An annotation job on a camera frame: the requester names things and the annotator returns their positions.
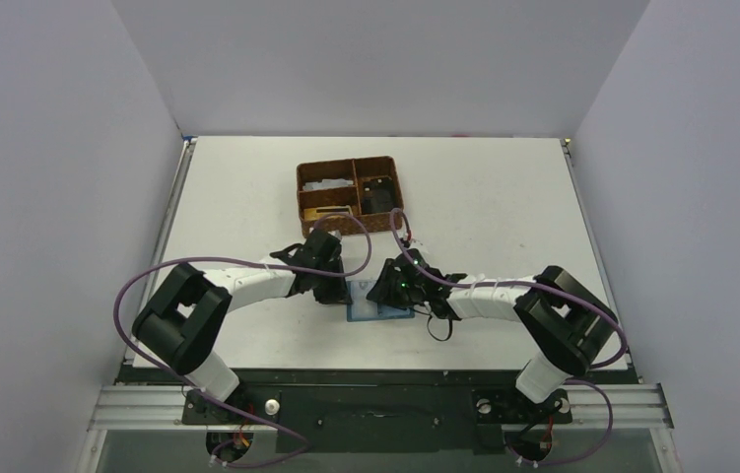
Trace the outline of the blue leather card holder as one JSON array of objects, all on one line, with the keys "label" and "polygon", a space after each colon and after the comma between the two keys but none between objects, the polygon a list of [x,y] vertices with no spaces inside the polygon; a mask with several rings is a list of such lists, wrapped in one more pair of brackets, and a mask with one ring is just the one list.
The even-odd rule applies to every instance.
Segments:
[{"label": "blue leather card holder", "polygon": [[347,282],[347,288],[352,300],[346,309],[346,320],[348,322],[396,320],[415,317],[412,309],[401,309],[370,301],[368,294],[375,286],[375,283],[376,280],[351,280]]}]

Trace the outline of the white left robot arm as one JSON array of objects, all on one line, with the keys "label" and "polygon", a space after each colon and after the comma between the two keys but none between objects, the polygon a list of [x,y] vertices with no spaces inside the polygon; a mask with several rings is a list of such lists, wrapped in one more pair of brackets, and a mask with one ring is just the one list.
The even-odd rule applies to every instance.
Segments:
[{"label": "white left robot arm", "polygon": [[312,291],[320,304],[351,301],[343,277],[341,240],[312,231],[305,242],[275,251],[254,268],[200,271],[175,265],[132,325],[132,335],[174,373],[225,401],[240,386],[238,376],[214,350],[227,313],[251,304]]}]

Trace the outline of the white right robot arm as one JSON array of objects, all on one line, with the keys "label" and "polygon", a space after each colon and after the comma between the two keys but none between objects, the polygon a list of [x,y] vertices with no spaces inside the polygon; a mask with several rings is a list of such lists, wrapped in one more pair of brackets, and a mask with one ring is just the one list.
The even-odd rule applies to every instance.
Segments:
[{"label": "white right robot arm", "polygon": [[521,324],[538,347],[515,388],[541,404],[571,377],[586,375],[609,339],[620,333],[615,313],[560,266],[518,280],[443,274],[416,249],[385,260],[367,294],[398,309],[425,307],[436,318]]}]

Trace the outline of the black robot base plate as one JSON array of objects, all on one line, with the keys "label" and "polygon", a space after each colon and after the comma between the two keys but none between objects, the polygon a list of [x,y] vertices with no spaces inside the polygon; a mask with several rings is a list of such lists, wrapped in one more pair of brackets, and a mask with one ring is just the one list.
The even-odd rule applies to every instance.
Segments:
[{"label": "black robot base plate", "polygon": [[232,412],[160,369],[123,366],[115,381],[178,388],[178,422],[216,428],[206,446],[223,443],[227,460],[251,458],[272,432],[245,413],[285,427],[274,434],[279,453],[305,445],[313,453],[501,453],[515,438],[549,441],[553,427],[572,422],[564,390],[535,404],[515,389],[514,371],[242,369],[238,376]]}]

